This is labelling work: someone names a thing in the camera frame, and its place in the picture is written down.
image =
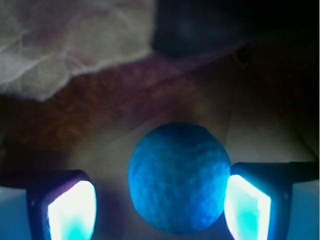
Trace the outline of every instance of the textured ball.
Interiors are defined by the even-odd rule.
[[[204,127],[171,123],[147,134],[129,164],[136,211],[155,228],[191,234],[208,228],[224,209],[230,160]]]

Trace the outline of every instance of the crumpled paper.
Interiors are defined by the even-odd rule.
[[[44,101],[151,52],[155,0],[0,0],[0,93]]]

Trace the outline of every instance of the blue ball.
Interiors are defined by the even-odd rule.
[[[191,234],[211,226],[224,210],[230,160],[204,127],[171,123],[147,134],[129,164],[136,211],[155,228]]]

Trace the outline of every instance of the glowing panel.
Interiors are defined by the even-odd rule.
[[[48,206],[52,240],[89,240],[97,212],[95,187],[79,181]]]
[[[271,198],[240,175],[228,179],[224,214],[235,240],[267,240]]]

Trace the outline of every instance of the black plastic frame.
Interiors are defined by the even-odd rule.
[[[294,183],[319,179],[319,162],[244,163],[231,167],[231,175],[240,175],[270,196],[268,240],[287,238]]]
[[[48,205],[80,181],[90,181],[82,170],[22,171],[0,178],[0,186],[26,189],[32,238],[48,240]]]

